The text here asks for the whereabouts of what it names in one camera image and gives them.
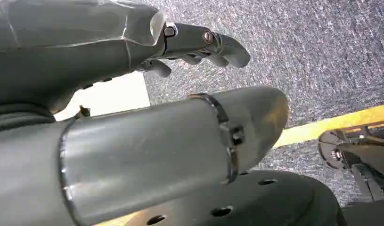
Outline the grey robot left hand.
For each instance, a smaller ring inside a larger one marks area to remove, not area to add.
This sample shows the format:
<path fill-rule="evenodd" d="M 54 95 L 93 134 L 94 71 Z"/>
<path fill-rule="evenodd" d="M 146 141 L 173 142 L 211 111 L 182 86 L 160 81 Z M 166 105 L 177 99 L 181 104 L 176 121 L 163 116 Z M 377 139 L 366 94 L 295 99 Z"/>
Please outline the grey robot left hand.
<path fill-rule="evenodd" d="M 245 67 L 235 39 L 137 0 L 0 0 L 0 226 L 88 226 L 230 184 L 288 118 L 273 87 L 56 121 L 74 93 L 163 59 Z"/>

